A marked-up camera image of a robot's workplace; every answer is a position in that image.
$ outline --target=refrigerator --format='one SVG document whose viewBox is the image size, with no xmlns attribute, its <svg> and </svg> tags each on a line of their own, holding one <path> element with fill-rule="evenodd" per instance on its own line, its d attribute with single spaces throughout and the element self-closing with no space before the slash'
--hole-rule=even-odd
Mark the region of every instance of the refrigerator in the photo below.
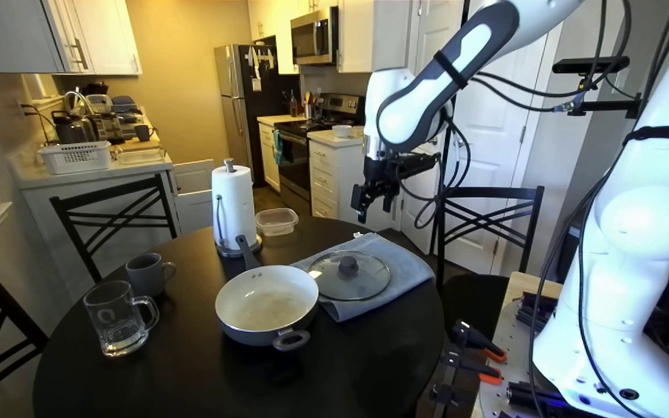
<svg viewBox="0 0 669 418">
<path fill-rule="evenodd" d="M 258 115 L 289 114 L 290 93 L 301 98 L 301 77 L 278 72 L 275 37 L 214 48 L 225 123 L 229 158 L 254 171 L 265 186 Z"/>
</svg>

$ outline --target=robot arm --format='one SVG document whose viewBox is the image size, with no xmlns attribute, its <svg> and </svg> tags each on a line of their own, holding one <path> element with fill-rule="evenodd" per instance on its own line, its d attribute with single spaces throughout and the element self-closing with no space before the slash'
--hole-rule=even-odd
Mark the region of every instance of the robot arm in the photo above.
<svg viewBox="0 0 669 418">
<path fill-rule="evenodd" d="M 354 187 L 351 201 L 360 211 L 360 221 L 382 195 L 389 211 L 402 178 L 437 163 L 437 155 L 411 150 L 440 130 L 440 112 L 482 66 L 553 29 L 581 1 L 483 0 L 480 12 L 436 52 L 419 77 L 408 70 L 375 72 L 365 105 L 365 135 L 370 136 L 365 182 Z"/>
</svg>

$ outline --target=towel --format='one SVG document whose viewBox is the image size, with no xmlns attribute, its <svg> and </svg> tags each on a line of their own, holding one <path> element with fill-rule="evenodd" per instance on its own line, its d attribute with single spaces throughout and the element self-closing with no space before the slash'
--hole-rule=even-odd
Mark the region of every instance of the towel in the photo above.
<svg viewBox="0 0 669 418">
<path fill-rule="evenodd" d="M 331 246 L 331 247 L 325 247 L 311 257 L 296 261 L 296 264 L 310 271 L 310 266 L 316 259 L 322 259 L 324 254 L 348 252 L 348 251 L 377 254 L 382 261 L 386 261 L 393 269 L 393 275 L 391 275 L 391 283 L 386 286 L 383 293 L 370 297 L 370 300 L 364 300 L 364 302 L 343 302 L 343 300 L 331 300 L 331 297 L 322 295 L 318 302 L 336 317 L 336 323 L 344 323 L 344 321 L 364 316 L 373 308 L 380 308 L 380 305 L 398 300 L 408 289 L 416 288 L 419 283 L 436 278 L 436 271 L 431 269 L 431 264 L 423 257 L 419 257 L 416 252 L 383 239 L 377 232 L 360 235 L 351 240 Z"/>
<path fill-rule="evenodd" d="M 290 159 L 287 159 L 287 155 L 283 155 L 279 130 L 273 130 L 273 141 L 275 141 L 275 148 L 273 148 L 275 163 L 279 163 L 283 167 L 290 164 Z"/>
</svg>

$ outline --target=paper towel roll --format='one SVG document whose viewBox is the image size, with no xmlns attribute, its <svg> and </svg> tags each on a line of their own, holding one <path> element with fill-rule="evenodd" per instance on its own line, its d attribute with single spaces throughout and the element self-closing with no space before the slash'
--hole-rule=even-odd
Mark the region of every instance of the paper towel roll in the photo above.
<svg viewBox="0 0 669 418">
<path fill-rule="evenodd" d="M 224 252 L 239 252 L 238 235 L 256 244 L 256 203 L 252 168 L 245 164 L 224 164 L 211 171 L 214 192 L 214 240 Z"/>
</svg>

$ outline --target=cup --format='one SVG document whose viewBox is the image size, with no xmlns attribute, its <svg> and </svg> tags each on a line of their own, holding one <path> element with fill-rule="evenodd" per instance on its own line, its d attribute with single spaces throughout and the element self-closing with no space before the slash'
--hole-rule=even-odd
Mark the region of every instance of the cup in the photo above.
<svg viewBox="0 0 669 418">
<path fill-rule="evenodd" d="M 161 252 L 142 252 L 127 261 L 129 280 L 135 295 L 161 295 L 166 283 L 178 273 L 175 261 L 164 259 Z"/>
<path fill-rule="evenodd" d="M 135 297 L 129 280 L 103 280 L 85 295 L 85 305 L 108 357 L 142 348 L 161 312 L 152 297 Z"/>
</svg>

